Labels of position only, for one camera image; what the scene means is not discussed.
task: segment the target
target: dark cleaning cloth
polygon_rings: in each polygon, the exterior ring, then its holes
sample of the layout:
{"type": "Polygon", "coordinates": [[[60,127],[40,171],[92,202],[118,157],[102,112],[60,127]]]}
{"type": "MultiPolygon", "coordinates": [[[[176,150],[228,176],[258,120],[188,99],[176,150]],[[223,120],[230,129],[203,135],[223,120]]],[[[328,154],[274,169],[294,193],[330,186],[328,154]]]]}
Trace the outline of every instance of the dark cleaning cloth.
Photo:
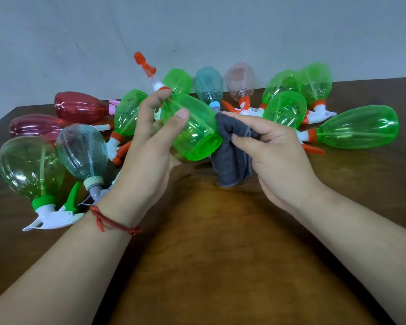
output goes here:
{"type": "Polygon", "coordinates": [[[221,146],[211,155],[212,166],[218,174],[221,187],[231,187],[251,176],[251,157],[232,143],[232,133],[238,137],[257,138],[258,134],[243,122],[223,113],[217,113],[221,146]]]}

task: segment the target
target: bracelet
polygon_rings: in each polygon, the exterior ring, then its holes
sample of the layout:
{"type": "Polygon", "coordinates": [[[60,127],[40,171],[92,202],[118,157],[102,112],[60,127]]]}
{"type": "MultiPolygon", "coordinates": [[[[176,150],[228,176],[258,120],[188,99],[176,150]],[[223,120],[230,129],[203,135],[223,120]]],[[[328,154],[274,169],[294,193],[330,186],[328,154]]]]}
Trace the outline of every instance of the bracelet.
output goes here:
{"type": "Polygon", "coordinates": [[[102,231],[102,232],[105,231],[102,222],[105,222],[106,224],[109,224],[111,227],[126,231],[130,235],[136,235],[136,234],[141,233],[141,228],[140,227],[127,228],[127,227],[125,227],[125,226],[123,226],[121,224],[118,224],[117,222],[107,218],[105,215],[103,215],[101,213],[101,211],[99,211],[99,208],[97,206],[95,206],[95,205],[92,205],[90,207],[90,211],[96,217],[96,224],[98,225],[99,230],[102,231]]]}

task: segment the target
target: brown tabletop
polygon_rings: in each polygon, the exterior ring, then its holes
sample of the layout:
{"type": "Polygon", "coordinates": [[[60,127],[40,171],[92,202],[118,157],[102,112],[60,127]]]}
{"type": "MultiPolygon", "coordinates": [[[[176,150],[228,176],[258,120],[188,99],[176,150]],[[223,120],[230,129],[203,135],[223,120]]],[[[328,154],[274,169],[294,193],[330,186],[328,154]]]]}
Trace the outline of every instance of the brown tabletop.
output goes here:
{"type": "MultiPolygon", "coordinates": [[[[363,151],[316,144],[326,155],[310,161],[326,185],[406,227],[406,78],[337,82],[327,101],[338,112],[370,104],[397,111],[401,129],[393,144],[363,151]]],[[[35,113],[54,115],[54,108],[11,111],[0,120],[0,146],[13,118],[35,113]]],[[[110,164],[107,179],[116,172],[110,164]]],[[[68,176],[59,202],[73,182],[68,176]]],[[[66,230],[23,233],[34,218],[30,201],[0,178],[0,294],[66,230]]],[[[256,176],[222,189],[208,160],[180,165],[142,227],[95,324],[390,323],[341,263],[265,198],[256,176]]]]}

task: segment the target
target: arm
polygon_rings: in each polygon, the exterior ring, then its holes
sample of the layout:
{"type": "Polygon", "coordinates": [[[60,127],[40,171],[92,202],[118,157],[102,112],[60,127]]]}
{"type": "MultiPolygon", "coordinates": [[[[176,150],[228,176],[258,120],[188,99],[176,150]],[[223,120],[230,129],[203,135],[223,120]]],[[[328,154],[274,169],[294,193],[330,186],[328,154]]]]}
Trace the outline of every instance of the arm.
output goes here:
{"type": "MultiPolygon", "coordinates": [[[[182,110],[155,134],[153,109],[170,95],[162,90],[141,103],[121,174],[97,203],[105,216],[126,227],[136,226],[167,186],[174,165],[169,149],[189,117],[182,110]]],[[[90,212],[73,225],[0,296],[0,324],[91,324],[131,239],[104,228],[100,232],[90,212]]]]}
{"type": "Polygon", "coordinates": [[[260,141],[233,137],[233,143],[253,158],[271,202],[311,231],[395,322],[406,324],[406,229],[322,184],[293,129],[254,116],[228,115],[261,135],[260,141]]]}

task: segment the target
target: hand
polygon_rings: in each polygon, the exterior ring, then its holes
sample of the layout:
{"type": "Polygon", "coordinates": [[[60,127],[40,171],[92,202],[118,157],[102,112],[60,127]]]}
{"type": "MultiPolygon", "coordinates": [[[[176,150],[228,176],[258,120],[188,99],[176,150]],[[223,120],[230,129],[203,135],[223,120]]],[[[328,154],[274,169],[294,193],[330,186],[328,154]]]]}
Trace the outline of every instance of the hand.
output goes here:
{"type": "Polygon", "coordinates": [[[232,135],[232,142],[252,157],[260,185],[276,206],[292,213],[302,208],[323,186],[294,129],[255,116],[223,113],[242,121],[260,135],[259,140],[232,135]]]}
{"type": "Polygon", "coordinates": [[[120,213],[138,213],[142,217],[165,192],[169,171],[178,164],[171,157],[170,147],[189,119],[189,111],[182,108],[165,124],[162,120],[154,123],[154,109],[171,94],[171,90],[159,90],[141,102],[134,138],[120,175],[98,203],[102,212],[119,205],[120,213]]]}

